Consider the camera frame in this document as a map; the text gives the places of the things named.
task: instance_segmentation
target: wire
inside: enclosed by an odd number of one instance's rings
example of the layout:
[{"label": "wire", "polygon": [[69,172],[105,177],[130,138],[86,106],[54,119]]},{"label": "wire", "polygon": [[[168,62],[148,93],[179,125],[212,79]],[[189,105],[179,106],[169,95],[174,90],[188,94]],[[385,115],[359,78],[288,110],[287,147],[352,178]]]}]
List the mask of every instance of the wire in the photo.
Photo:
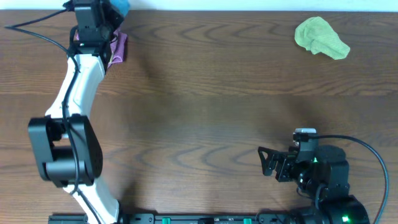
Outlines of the wire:
[{"label": "wire", "polygon": [[387,198],[388,198],[388,191],[389,191],[389,177],[388,177],[388,171],[387,171],[387,167],[386,164],[384,163],[384,160],[382,159],[382,157],[380,156],[380,154],[372,147],[370,146],[368,143],[359,140],[357,138],[351,137],[351,136],[344,136],[344,135],[337,135],[337,134],[330,134],[330,135],[324,135],[324,136],[309,136],[310,139],[326,139],[326,138],[337,138],[337,139],[347,139],[347,140],[351,140],[354,141],[358,144],[363,145],[365,148],[369,149],[378,159],[378,161],[380,162],[381,168],[383,169],[383,174],[384,174],[384,195],[383,195],[383,200],[380,204],[380,208],[379,211],[377,212],[377,215],[374,219],[374,224],[379,223],[380,219],[381,219],[381,215],[384,211],[384,207],[387,204]]},{"label": "wire", "polygon": [[320,184],[317,187],[317,192],[315,193],[315,208],[317,208],[317,210],[319,210],[319,196],[321,194],[321,190],[324,189],[326,187],[326,184]]},{"label": "wire", "polygon": [[280,223],[283,224],[283,222],[282,222],[282,220],[279,218],[278,214],[275,213],[274,215],[275,215],[276,219],[278,219],[278,221],[279,221]]},{"label": "wire", "polygon": [[311,199],[311,197],[305,196],[304,194],[301,194],[300,190],[301,190],[300,187],[296,188],[296,192],[297,192],[298,196],[303,197],[303,198],[307,198],[307,199]]},{"label": "wire", "polygon": [[[59,47],[60,49],[62,49],[62,50],[68,55],[68,57],[72,59],[73,63],[75,64],[75,73],[73,74],[72,80],[71,80],[71,82],[70,82],[70,84],[69,84],[69,86],[68,86],[67,92],[66,92],[66,94],[65,94],[65,96],[64,96],[64,98],[63,98],[63,101],[62,101],[62,122],[63,122],[63,125],[64,125],[64,127],[65,127],[65,130],[66,130],[66,132],[67,132],[67,134],[68,134],[69,141],[70,141],[70,145],[71,145],[71,147],[72,147],[73,160],[75,161],[75,171],[76,171],[76,172],[75,172],[75,186],[74,186],[73,190],[70,192],[70,195],[73,195],[74,193],[77,192],[77,194],[78,194],[79,196],[82,197],[83,201],[85,202],[85,204],[87,205],[87,207],[90,209],[90,211],[91,211],[92,214],[94,215],[94,217],[95,217],[95,219],[97,220],[97,222],[98,222],[98,223],[101,223],[100,218],[98,217],[98,214],[97,214],[97,212],[95,211],[94,207],[93,207],[92,204],[88,201],[88,199],[87,199],[87,197],[84,195],[84,193],[79,189],[79,182],[80,182],[80,172],[79,172],[79,171],[80,171],[80,165],[79,165],[79,158],[78,158],[78,154],[77,154],[77,149],[76,149],[75,141],[73,140],[72,132],[71,132],[71,129],[70,129],[70,123],[68,122],[68,120],[67,120],[67,115],[66,115],[66,113],[67,113],[66,110],[67,110],[67,107],[68,107],[68,106],[67,106],[67,102],[68,102],[68,100],[69,100],[70,92],[72,91],[73,84],[76,82],[77,76],[78,76],[78,74],[79,74],[79,72],[80,72],[80,71],[79,71],[78,63],[77,63],[76,59],[74,58],[74,56],[73,56],[63,45],[59,44],[59,43],[56,42],[55,40],[52,40],[52,39],[50,39],[50,38],[48,38],[48,37],[46,37],[46,36],[43,36],[43,35],[41,35],[41,34],[37,34],[37,33],[35,33],[35,32],[31,32],[31,31],[28,31],[28,30],[24,30],[24,29],[17,28],[17,27],[20,27],[20,26],[26,26],[26,25],[29,25],[29,24],[33,24],[33,23],[35,23],[35,22],[43,21],[43,20],[45,20],[45,19],[51,18],[51,17],[53,17],[53,16],[56,16],[56,15],[58,15],[58,14],[60,14],[60,13],[66,12],[66,11],[67,11],[67,10],[64,9],[64,10],[55,12],[55,13],[53,13],[53,14],[50,14],[50,15],[48,15],[48,16],[42,17],[42,18],[40,18],[40,19],[36,19],[36,20],[34,20],[34,21],[24,22],[24,23],[21,23],[21,24],[13,25],[13,26],[6,26],[6,27],[4,27],[4,28],[10,29],[10,30],[14,30],[14,31],[18,31],[18,32],[22,32],[22,33],[29,34],[29,35],[33,35],[34,37],[41,38],[41,39],[43,39],[43,40],[46,40],[46,41],[48,41],[48,42],[50,42],[50,43],[56,45],[57,47]],[[74,33],[75,31],[76,31],[76,27],[74,27],[74,28],[71,30],[71,33],[72,33],[72,32]]]},{"label": "wire", "polygon": [[110,44],[115,43],[116,41],[119,40],[119,35],[116,34],[112,34],[114,37],[112,38],[112,41],[110,42]]},{"label": "wire", "polygon": [[50,14],[50,15],[45,16],[45,17],[42,17],[42,18],[40,18],[40,19],[35,19],[35,20],[33,20],[33,21],[23,22],[23,23],[21,23],[21,24],[13,25],[13,27],[26,26],[26,25],[30,25],[30,24],[33,24],[33,23],[36,23],[36,22],[40,22],[40,21],[49,19],[49,18],[51,18],[51,17],[53,17],[53,16],[56,16],[56,15],[58,15],[58,14],[61,14],[61,13],[63,13],[63,12],[66,12],[66,11],[67,11],[66,9],[62,9],[62,10],[59,10],[59,11],[53,13],[53,14]]}]

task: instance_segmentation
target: green towel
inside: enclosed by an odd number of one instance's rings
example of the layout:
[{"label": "green towel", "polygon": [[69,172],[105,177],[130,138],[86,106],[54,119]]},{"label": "green towel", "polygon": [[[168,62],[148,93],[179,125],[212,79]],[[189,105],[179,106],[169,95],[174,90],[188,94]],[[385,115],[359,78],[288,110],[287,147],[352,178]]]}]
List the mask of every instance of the green towel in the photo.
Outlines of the green towel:
[{"label": "green towel", "polygon": [[335,60],[346,58],[349,52],[349,47],[321,17],[311,17],[300,24],[294,39],[299,46],[311,50],[312,54],[322,52]]}]

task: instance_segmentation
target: green light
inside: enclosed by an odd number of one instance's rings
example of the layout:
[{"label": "green light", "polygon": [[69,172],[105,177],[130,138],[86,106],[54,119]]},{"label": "green light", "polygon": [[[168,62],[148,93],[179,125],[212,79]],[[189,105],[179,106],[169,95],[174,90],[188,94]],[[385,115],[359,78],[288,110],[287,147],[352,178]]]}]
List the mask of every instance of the green light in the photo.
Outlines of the green light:
[{"label": "green light", "polygon": [[342,219],[343,219],[343,222],[349,222],[348,216],[343,216]]}]

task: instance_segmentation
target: table surface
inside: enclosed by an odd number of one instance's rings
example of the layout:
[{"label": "table surface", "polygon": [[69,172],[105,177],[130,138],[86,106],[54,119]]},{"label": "table surface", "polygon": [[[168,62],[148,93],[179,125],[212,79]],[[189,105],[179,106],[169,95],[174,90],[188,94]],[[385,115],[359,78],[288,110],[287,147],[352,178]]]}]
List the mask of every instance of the table surface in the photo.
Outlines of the table surface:
[{"label": "table surface", "polygon": [[[0,25],[49,11],[2,11]],[[295,28],[322,16],[351,47],[344,60],[312,55]],[[62,14],[30,30],[68,45],[76,24]],[[286,151],[292,131],[356,136],[387,163],[390,196],[382,218],[398,218],[398,14],[346,12],[131,11],[125,62],[100,84],[91,123],[104,152],[111,193],[128,212],[257,213],[309,205],[296,184],[261,173],[257,147]],[[80,213],[38,175],[27,135],[65,77],[65,54],[29,35],[0,29],[0,223],[45,223]],[[365,148],[342,147],[351,193],[371,220],[384,190]]]}]

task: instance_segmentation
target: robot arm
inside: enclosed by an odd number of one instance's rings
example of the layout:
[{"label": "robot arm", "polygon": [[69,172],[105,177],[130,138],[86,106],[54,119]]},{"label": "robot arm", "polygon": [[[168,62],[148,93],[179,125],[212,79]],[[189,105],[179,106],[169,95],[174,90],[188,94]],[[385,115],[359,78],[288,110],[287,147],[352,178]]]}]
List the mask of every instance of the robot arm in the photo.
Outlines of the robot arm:
[{"label": "robot arm", "polygon": [[285,223],[368,224],[366,209],[349,194],[349,165],[344,150],[319,146],[314,129],[296,129],[293,139],[297,147],[290,147],[288,152],[258,149],[265,176],[276,170],[278,182],[294,181],[297,192],[312,200],[311,207],[292,210]]},{"label": "robot arm", "polygon": [[[86,212],[88,223],[98,223],[98,220],[100,223],[116,223],[119,202],[110,194],[100,176],[102,151],[88,118],[97,87],[104,79],[111,57],[113,32],[124,16],[109,1],[74,0],[69,3],[73,4],[78,25],[71,31],[68,51],[72,53],[79,70],[66,110],[80,165],[79,191],[73,197]],[[76,31],[79,41],[74,39]],[[62,123],[62,101],[75,70],[75,63],[69,58],[66,77],[53,105],[44,118],[32,118],[29,123],[29,136],[40,176],[68,193],[75,185],[72,148],[55,147],[53,142],[69,137]]]}]

